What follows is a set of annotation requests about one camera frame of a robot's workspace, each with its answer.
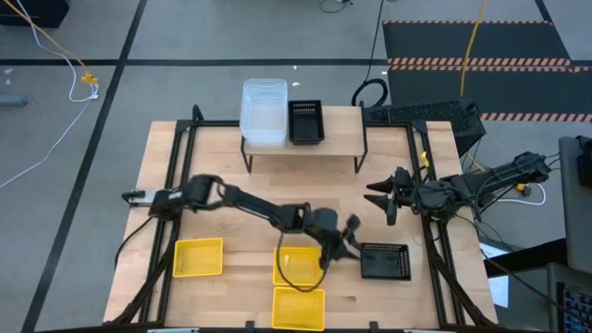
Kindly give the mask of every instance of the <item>black basket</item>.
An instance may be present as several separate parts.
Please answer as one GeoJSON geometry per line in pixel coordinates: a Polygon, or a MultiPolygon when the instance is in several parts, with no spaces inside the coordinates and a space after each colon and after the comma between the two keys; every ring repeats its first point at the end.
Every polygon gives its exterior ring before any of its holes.
{"type": "Polygon", "coordinates": [[[295,145],[318,144],[325,139],[321,101],[289,101],[290,141],[295,145]]]}
{"type": "Polygon", "coordinates": [[[362,278],[411,280],[407,245],[362,243],[360,257],[362,278]]]}

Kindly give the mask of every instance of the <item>black metal frame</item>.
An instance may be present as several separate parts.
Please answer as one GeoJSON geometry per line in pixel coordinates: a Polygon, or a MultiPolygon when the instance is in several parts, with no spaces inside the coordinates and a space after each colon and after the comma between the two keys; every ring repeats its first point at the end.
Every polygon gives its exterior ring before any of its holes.
{"type": "MultiPolygon", "coordinates": [[[[184,182],[186,182],[189,179],[189,172],[191,169],[191,159],[192,159],[192,153],[193,153],[193,147],[194,147],[194,142],[195,142],[195,137],[196,137],[196,132],[197,129],[199,127],[238,127],[239,126],[239,121],[232,121],[232,120],[205,120],[201,111],[199,110],[199,107],[197,107],[197,105],[195,105],[193,107],[193,117],[191,120],[178,120],[177,121],[177,126],[175,128],[175,137],[173,140],[173,145],[171,148],[171,155],[169,158],[169,165],[168,165],[168,169],[167,169],[167,173],[166,173],[166,183],[165,186],[167,188],[172,188],[173,187],[173,178],[174,178],[174,174],[175,174],[175,170],[176,170],[176,166],[177,166],[177,162],[179,159],[179,147],[180,147],[180,143],[181,143],[181,139],[182,139],[182,134],[185,130],[189,131],[188,134],[188,142],[187,142],[187,147],[185,150],[185,155],[183,157],[183,168],[181,171],[181,180],[180,183],[183,184],[184,182]]],[[[424,150],[427,154],[427,158],[428,161],[430,161],[430,167],[427,172],[429,173],[429,177],[430,178],[434,178],[436,176],[434,167],[433,167],[433,162],[432,162],[432,152],[431,152],[431,148],[429,145],[429,139],[427,137],[427,131],[425,129],[426,125],[425,122],[423,122],[423,125],[421,123],[416,123],[414,122],[413,124],[410,123],[389,123],[388,121],[385,123],[377,123],[377,122],[364,122],[364,149],[366,149],[367,151],[367,141],[366,141],[366,127],[394,127],[394,128],[404,128],[406,129],[407,132],[407,139],[408,139],[408,143],[409,143],[409,153],[410,153],[410,157],[412,160],[412,165],[413,165],[413,174],[415,177],[416,181],[421,181],[421,168],[420,168],[420,164],[419,164],[419,155],[417,153],[417,148],[416,148],[416,143],[415,143],[415,137],[414,137],[414,131],[419,128],[419,133],[421,134],[421,138],[422,138],[422,144],[424,147],[424,150]]],[[[365,154],[362,157],[362,161],[360,162],[360,165],[364,162],[365,159],[365,154]]],[[[86,328],[74,328],[74,329],[69,329],[66,330],[68,332],[81,332],[81,331],[89,331],[89,330],[93,330],[95,329],[95,331],[112,331],[112,332],[137,332],[138,329],[145,329],[146,328],[166,328],[164,326],[164,322],[165,322],[165,318],[166,318],[166,314],[167,314],[167,305],[168,305],[168,297],[169,297],[169,292],[170,292],[170,284],[171,284],[171,270],[172,270],[172,250],[174,248],[174,246],[171,246],[171,244],[174,244],[174,242],[178,239],[179,237],[179,230],[180,230],[180,218],[177,220],[172,221],[172,228],[171,228],[171,232],[170,232],[170,239],[168,242],[168,245],[166,247],[166,250],[164,252],[164,254],[162,255],[161,259],[158,260],[159,254],[162,251],[162,243],[163,243],[163,238],[165,236],[165,226],[166,226],[166,222],[164,221],[158,221],[158,226],[157,226],[157,230],[155,233],[155,237],[154,237],[154,246],[153,246],[153,252],[151,253],[151,262],[150,262],[150,266],[149,266],[149,276],[147,278],[147,281],[144,283],[144,285],[142,286],[139,295],[144,296],[144,298],[142,300],[142,309],[140,311],[140,316],[139,316],[139,323],[137,324],[131,324],[130,321],[132,320],[132,318],[134,317],[134,315],[136,314],[136,312],[138,312],[138,310],[140,309],[140,305],[138,305],[137,307],[132,307],[133,310],[128,311],[128,309],[126,310],[126,312],[124,312],[124,315],[122,316],[125,320],[116,320],[114,322],[111,323],[105,323],[106,326],[102,326],[102,327],[86,327],[86,328]],[[163,282],[162,282],[162,292],[161,292],[161,297],[159,300],[159,304],[158,304],[158,312],[157,312],[157,318],[156,321],[153,322],[148,322],[148,314],[150,311],[150,303],[151,303],[151,299],[152,299],[152,292],[154,289],[154,285],[156,283],[156,281],[160,278],[160,275],[162,274],[163,271],[166,270],[166,274],[163,277],[163,282]]],[[[426,250],[427,250],[427,244],[431,241],[434,241],[434,235],[432,233],[431,227],[430,227],[430,221],[425,218],[422,217],[422,227],[423,227],[423,232],[424,232],[424,240],[425,240],[425,244],[426,244],[426,250]]],[[[453,268],[453,262],[452,262],[452,256],[451,256],[451,250],[450,250],[450,240],[448,240],[448,234],[446,232],[445,227],[439,230],[440,233],[440,239],[442,240],[441,245],[442,245],[442,252],[444,253],[445,261],[447,263],[447,266],[450,268],[451,272],[454,272],[454,268],[453,268]]],[[[448,320],[447,320],[447,316],[446,316],[446,307],[445,307],[445,303],[443,302],[443,296],[442,296],[442,288],[441,288],[441,284],[440,284],[440,278],[439,278],[439,273],[438,273],[438,269],[436,268],[436,266],[429,261],[429,270],[430,270],[430,277],[431,277],[431,282],[432,282],[432,289],[433,289],[433,293],[434,293],[434,303],[435,303],[435,308],[436,308],[436,312],[437,312],[437,317],[438,317],[438,325],[439,325],[439,329],[443,329],[443,330],[454,330],[457,332],[497,332],[500,331],[499,328],[495,328],[495,327],[474,327],[474,326],[467,326],[464,324],[464,318],[463,318],[463,309],[458,308],[456,305],[454,306],[454,311],[455,311],[455,317],[457,319],[457,324],[449,324],[448,320]]],[[[453,302],[457,302],[456,300],[456,296],[452,293],[451,297],[453,299],[453,302]]],[[[406,330],[404,329],[380,329],[378,327],[378,323],[377,322],[369,322],[368,323],[369,328],[368,329],[331,329],[328,328],[326,329],[326,332],[371,332],[371,333],[377,333],[377,332],[397,332],[397,333],[402,333],[406,330]]],[[[273,328],[255,328],[254,327],[254,322],[252,321],[248,321],[245,323],[245,327],[244,328],[225,328],[225,327],[200,327],[199,331],[201,332],[246,332],[246,333],[250,333],[250,332],[285,332],[282,330],[277,330],[277,329],[273,329],[273,328]]],[[[520,330],[504,330],[506,332],[529,332],[529,331],[520,331],[520,330]]]]}
{"type": "MultiPolygon", "coordinates": [[[[362,165],[364,164],[364,160],[366,159],[366,155],[368,154],[368,138],[366,136],[366,122],[365,122],[365,112],[364,112],[364,103],[360,103],[360,112],[362,113],[362,134],[364,137],[364,153],[360,158],[360,163],[358,163],[358,157],[355,156],[353,158],[353,170],[356,174],[360,173],[360,169],[362,169],[362,165]]],[[[247,172],[251,173],[253,170],[253,156],[249,155],[249,159],[247,160],[247,154],[244,152],[244,143],[245,139],[242,137],[240,139],[240,154],[242,155],[242,161],[244,162],[245,167],[247,168],[247,172]]]]}

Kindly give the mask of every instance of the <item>wooden tabletop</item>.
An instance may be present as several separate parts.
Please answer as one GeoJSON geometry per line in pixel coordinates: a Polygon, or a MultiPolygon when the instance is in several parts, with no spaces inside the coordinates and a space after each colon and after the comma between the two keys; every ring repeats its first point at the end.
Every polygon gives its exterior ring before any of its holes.
{"type": "MultiPolygon", "coordinates": [[[[152,124],[138,188],[163,186],[174,128],[174,122],[152,124]]],[[[450,124],[428,123],[428,130],[438,176],[459,173],[450,124]]],[[[307,201],[313,208],[336,209],[339,228],[355,213],[362,220],[356,233],[358,241],[409,245],[411,281],[362,280],[358,262],[344,259],[331,263],[321,285],[326,293],[326,328],[368,328],[369,321],[377,321],[381,328],[436,328],[420,218],[403,208],[397,225],[389,227],[384,213],[363,198],[370,192],[366,184],[386,179],[396,166],[412,169],[405,130],[369,128],[367,136],[369,153],[358,175],[348,157],[311,156],[302,160],[301,156],[274,155],[256,158],[254,172],[248,174],[241,159],[239,128],[199,128],[191,173],[218,174],[226,183],[276,204],[307,201]]],[[[472,217],[468,209],[460,214],[472,217]]],[[[147,208],[130,209],[125,236],[146,215],[147,208]]],[[[475,229],[459,218],[452,220],[448,229],[459,282],[483,313],[497,321],[475,229]]],[[[105,320],[118,315],[144,282],[154,231],[155,223],[137,235],[121,254],[105,320]]],[[[173,278],[166,325],[244,327],[245,321],[254,320],[256,327],[271,327],[273,251],[278,236],[266,221],[236,209],[184,214],[182,239],[224,238],[224,271],[214,277],[173,278]]],[[[284,245],[317,244],[303,235],[287,235],[284,245]]],[[[446,283],[442,286],[447,316],[454,322],[450,292],[446,283]]],[[[159,294],[160,286],[154,289],[154,295],[159,294]]],[[[156,306],[151,309],[152,319],[156,306]]]]}
{"type": "Polygon", "coordinates": [[[364,153],[364,128],[359,106],[323,106],[325,139],[315,145],[294,145],[286,141],[282,148],[255,149],[244,145],[247,155],[297,154],[322,156],[361,156],[364,153]]]}

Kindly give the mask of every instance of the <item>yellow connector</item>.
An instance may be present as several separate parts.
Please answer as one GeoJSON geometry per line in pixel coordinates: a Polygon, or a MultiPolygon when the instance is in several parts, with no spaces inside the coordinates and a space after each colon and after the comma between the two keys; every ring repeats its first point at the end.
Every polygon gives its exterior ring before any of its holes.
{"type": "Polygon", "coordinates": [[[425,167],[429,167],[429,161],[427,160],[427,153],[426,152],[422,153],[422,162],[424,163],[425,167]]]}
{"type": "Polygon", "coordinates": [[[95,77],[88,70],[84,73],[84,75],[82,75],[82,78],[80,80],[84,83],[99,83],[99,78],[95,77]]]}

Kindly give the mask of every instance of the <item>black and orange mat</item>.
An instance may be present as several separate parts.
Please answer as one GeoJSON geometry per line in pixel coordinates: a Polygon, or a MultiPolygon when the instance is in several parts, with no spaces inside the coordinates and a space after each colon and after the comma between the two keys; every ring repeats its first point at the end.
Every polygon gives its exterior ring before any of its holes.
{"type": "MultiPolygon", "coordinates": [[[[392,104],[459,98],[473,24],[385,21],[392,104]]],[[[468,64],[464,98],[482,119],[592,121],[592,70],[574,66],[552,23],[482,23],[468,64]]]]}

